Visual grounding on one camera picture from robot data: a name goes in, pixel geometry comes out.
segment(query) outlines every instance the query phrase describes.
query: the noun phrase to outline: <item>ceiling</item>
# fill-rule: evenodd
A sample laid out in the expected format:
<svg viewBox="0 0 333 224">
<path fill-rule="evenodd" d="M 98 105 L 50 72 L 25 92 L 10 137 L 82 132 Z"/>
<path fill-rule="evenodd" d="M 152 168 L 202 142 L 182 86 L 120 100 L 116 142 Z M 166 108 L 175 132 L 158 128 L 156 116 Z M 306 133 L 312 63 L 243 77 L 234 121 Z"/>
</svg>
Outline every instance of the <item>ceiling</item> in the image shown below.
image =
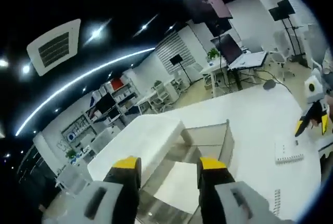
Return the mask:
<svg viewBox="0 0 333 224">
<path fill-rule="evenodd" d="M 176 24 L 173 30 L 178 30 L 190 19 L 182 0 L 3 0 L 1 11 L 0 57 L 8 60 L 9 67 L 0 69 L 3 95 L 0 123 L 6 135 L 0 155 L 9 149 L 28 148 L 33 131 L 42 130 L 53 120 L 57 116 L 54 113 L 56 108 L 64 110 L 83 95 L 84 87 L 84 93 L 99 88 L 111 71 L 113 76 L 118 76 L 132 63 L 138 65 L 149 53 L 101 69 L 74 84 L 45 105 L 14 138 L 29 114 L 57 89 L 103 63 L 155 47 L 169 32 L 170 26 Z M 155 16 L 146 30 L 133 37 Z M 27 75 L 23 75 L 22 67 L 30 62 L 27 45 L 52 28 L 78 18 L 82 21 L 78 54 L 42 77 L 33 66 Z M 108 20 L 110 22 L 103 30 L 105 37 L 84 45 L 92 30 Z"/>
</svg>

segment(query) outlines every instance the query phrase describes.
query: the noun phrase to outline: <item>floor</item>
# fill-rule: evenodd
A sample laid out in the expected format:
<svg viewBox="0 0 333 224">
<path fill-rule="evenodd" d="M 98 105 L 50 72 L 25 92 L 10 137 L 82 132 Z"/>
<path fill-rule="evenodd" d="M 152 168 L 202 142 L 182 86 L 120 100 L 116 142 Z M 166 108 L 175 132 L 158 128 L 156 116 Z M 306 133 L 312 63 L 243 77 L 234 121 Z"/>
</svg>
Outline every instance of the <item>floor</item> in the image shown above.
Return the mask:
<svg viewBox="0 0 333 224">
<path fill-rule="evenodd" d="M 288 63 L 288 66 L 290 67 L 290 70 L 295 74 L 293 76 L 292 74 L 288 74 L 285 78 L 284 84 L 289 88 L 292 95 L 294 96 L 295 100 L 299 103 L 301 108 L 305 108 L 306 106 L 306 100 L 304 96 L 304 81 L 309 77 L 311 70 L 309 68 L 304 68 L 300 66 L 297 63 Z M 263 70 L 269 71 L 271 74 L 277 77 L 280 81 L 282 81 L 281 74 L 279 72 L 280 67 L 277 64 L 271 63 L 267 61 L 267 64 L 263 68 Z M 266 72 L 257 72 L 257 74 L 262 79 L 271 79 L 271 75 Z M 242 82 L 242 85 L 245 88 L 254 86 L 254 84 L 249 83 L 252 82 L 252 80 L 247 80 Z M 256 83 L 263 84 L 264 81 L 260 79 L 256 79 Z M 231 89 L 233 91 L 237 91 L 235 85 L 232 85 Z M 223 95 L 223 92 L 219 90 L 218 95 Z M 194 104 L 197 102 L 205 101 L 207 99 L 212 98 L 211 89 L 206 90 L 203 85 L 203 80 L 199 80 L 196 83 L 194 83 L 185 93 L 183 93 L 178 101 L 173 105 L 173 108 L 182 108 L 184 106 L 188 106 L 190 104 Z M 332 129 L 333 124 L 329 123 L 329 128 Z M 310 131 L 310 135 L 316 139 L 319 138 L 321 135 L 320 128 L 313 128 Z M 208 147 L 206 149 L 204 148 L 198 148 L 198 147 L 192 147 L 192 154 L 195 154 L 197 157 L 198 154 L 205 153 L 208 155 L 216 155 L 216 150 L 214 147 Z M 167 160 L 172 161 L 173 163 L 175 161 L 182 161 L 183 158 L 185 158 L 186 154 L 191 153 L 188 147 L 175 147 L 173 150 L 170 151 Z M 172 163 L 168 163 L 168 161 L 165 161 L 163 165 L 165 166 L 166 171 L 170 171 L 172 167 Z M 323 173 L 323 178 L 327 177 L 329 171 L 325 171 Z M 156 223 L 158 220 L 158 223 L 170 223 L 170 219 L 168 216 L 173 216 L 174 223 L 183 223 L 184 220 L 188 220 L 189 216 L 188 214 L 174 209 L 167 204 L 161 202 L 160 200 L 154 198 L 152 196 L 153 192 L 156 192 L 156 184 L 161 183 L 161 178 L 165 178 L 165 175 L 156 175 L 155 177 L 159 178 L 156 179 L 155 182 L 151 182 L 146 186 L 146 190 L 142 192 L 142 202 L 140 203 L 140 208 L 138 212 L 138 216 L 140 216 L 141 220 L 144 219 L 144 223 Z M 45 219 L 47 218 L 56 218 L 59 216 L 62 216 L 66 213 L 68 206 L 70 205 L 72 201 L 72 197 L 65 194 L 60 193 L 54 201 L 51 203 L 49 208 L 44 213 Z M 152 216 L 151 212 L 149 211 L 152 206 L 158 206 L 159 210 L 157 213 Z M 193 218 L 197 214 L 193 215 L 191 223 L 200 223 L 200 221 L 196 222 L 193 220 Z"/>
</svg>

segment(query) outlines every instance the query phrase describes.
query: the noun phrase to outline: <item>white chair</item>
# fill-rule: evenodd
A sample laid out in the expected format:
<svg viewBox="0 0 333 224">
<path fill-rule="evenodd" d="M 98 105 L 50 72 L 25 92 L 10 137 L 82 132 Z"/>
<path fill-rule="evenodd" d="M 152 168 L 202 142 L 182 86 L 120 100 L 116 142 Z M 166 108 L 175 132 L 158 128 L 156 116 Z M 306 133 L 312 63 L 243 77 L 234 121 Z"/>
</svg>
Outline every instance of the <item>white chair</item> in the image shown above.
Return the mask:
<svg viewBox="0 0 333 224">
<path fill-rule="evenodd" d="M 175 79 L 174 79 L 174 81 L 172 81 L 171 84 L 175 87 L 177 93 L 180 95 L 180 94 L 186 92 L 188 88 L 186 87 L 184 80 L 181 77 L 181 72 L 176 71 L 176 72 L 174 72 L 173 75 L 174 75 Z"/>
<path fill-rule="evenodd" d="M 278 51 L 269 51 L 269 54 L 273 62 L 281 65 L 282 79 L 285 81 L 286 72 L 292 73 L 292 75 L 295 76 L 295 74 L 286 67 L 287 60 L 291 57 L 291 49 L 283 31 L 274 32 L 273 37 Z"/>
<path fill-rule="evenodd" d="M 156 105 L 156 108 L 159 108 L 160 112 L 164 112 L 165 109 L 172 104 L 170 101 L 170 95 L 166 91 L 164 84 L 160 83 L 156 87 L 154 87 L 156 90 L 156 95 L 152 96 L 150 101 Z"/>
<path fill-rule="evenodd" d="M 60 188 L 70 194 L 72 197 L 78 195 L 86 186 L 90 184 L 77 168 L 67 164 L 57 177 L 57 184 Z"/>
</svg>

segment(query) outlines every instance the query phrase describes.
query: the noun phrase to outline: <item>laptop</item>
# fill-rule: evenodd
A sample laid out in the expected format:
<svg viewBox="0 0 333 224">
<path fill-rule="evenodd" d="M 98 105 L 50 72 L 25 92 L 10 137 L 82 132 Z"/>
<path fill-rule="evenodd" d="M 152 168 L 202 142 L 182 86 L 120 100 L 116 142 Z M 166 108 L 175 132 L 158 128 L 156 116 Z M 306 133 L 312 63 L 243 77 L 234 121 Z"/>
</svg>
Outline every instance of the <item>laptop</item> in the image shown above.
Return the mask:
<svg viewBox="0 0 333 224">
<path fill-rule="evenodd" d="M 225 58 L 229 70 L 248 69 L 262 66 L 267 52 L 243 53 L 234 39 L 225 34 L 219 41 L 212 41 Z"/>
</svg>

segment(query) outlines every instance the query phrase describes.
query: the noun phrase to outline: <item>desk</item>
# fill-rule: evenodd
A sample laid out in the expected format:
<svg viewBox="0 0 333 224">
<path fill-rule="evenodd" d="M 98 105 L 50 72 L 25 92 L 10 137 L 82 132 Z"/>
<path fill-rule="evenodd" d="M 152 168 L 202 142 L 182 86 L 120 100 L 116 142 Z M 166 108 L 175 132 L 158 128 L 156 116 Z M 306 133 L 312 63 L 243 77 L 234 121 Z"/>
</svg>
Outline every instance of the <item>desk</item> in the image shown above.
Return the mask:
<svg viewBox="0 0 333 224">
<path fill-rule="evenodd" d="M 304 159 L 276 165 L 275 141 L 294 141 L 294 129 L 301 113 L 293 96 L 277 84 L 269 91 L 260 85 L 254 86 L 162 115 L 180 119 L 186 128 L 222 124 L 229 119 L 235 140 L 230 165 L 237 166 L 237 172 L 233 174 L 235 180 L 244 181 L 264 196 L 270 210 L 274 207 L 274 190 L 280 189 L 279 217 L 297 220 L 321 184 L 318 151 L 305 130 L 297 138 Z"/>
<path fill-rule="evenodd" d="M 110 168 L 129 156 L 141 158 L 141 184 L 146 183 L 171 146 L 181 135 L 191 145 L 192 139 L 180 120 L 162 115 L 135 118 L 88 164 L 94 181 L 103 181 Z"/>
<path fill-rule="evenodd" d="M 261 55 L 260 56 L 260 58 L 259 58 L 259 60 L 261 61 L 260 63 L 261 64 L 263 64 L 264 62 L 265 62 L 265 59 L 266 59 L 266 56 L 267 56 L 267 53 L 266 52 L 258 52 L 258 53 L 251 53 L 250 51 L 246 51 L 246 53 L 245 54 L 243 54 L 243 56 L 244 55 L 253 55 L 253 58 L 254 58 L 254 60 L 255 60 L 255 62 L 254 63 L 258 63 L 257 61 L 258 61 L 258 57 L 256 57 L 256 55 Z M 220 69 L 220 62 L 221 62 L 221 69 L 222 68 L 225 68 L 225 67 L 227 67 L 227 63 L 226 63 L 226 61 L 225 61 L 225 59 L 224 58 L 217 58 L 217 59 L 215 59 L 215 60 L 213 60 L 213 61 L 211 61 L 210 63 L 208 63 L 202 70 L 201 70 L 201 72 L 200 72 L 200 74 L 207 74 L 207 73 L 209 73 L 210 74 L 210 77 L 211 77 L 211 81 L 212 81 L 212 92 L 213 92 L 213 97 L 216 97 L 216 88 L 215 88 L 215 77 L 214 77 L 214 72 L 215 71 L 217 71 L 217 70 L 219 70 Z M 237 84 L 237 88 L 238 88 L 238 90 L 242 90 L 242 86 L 241 86 L 241 83 L 240 83 L 240 79 L 239 79 L 239 76 L 238 76 L 238 73 L 237 73 L 237 71 L 238 70 L 243 70 L 243 69 L 251 69 L 251 68 L 255 68 L 255 67 L 260 67 L 260 66 L 258 66 L 257 64 L 255 64 L 253 67 L 251 67 L 251 68 L 248 68 L 248 67 L 246 67 L 246 66 L 238 66 L 237 65 L 237 67 L 238 68 L 236 68 L 236 69 L 232 69 L 231 71 L 232 71 L 232 73 L 233 73 L 233 75 L 234 75 L 234 77 L 235 77 L 235 81 L 236 81 L 236 84 Z"/>
</svg>

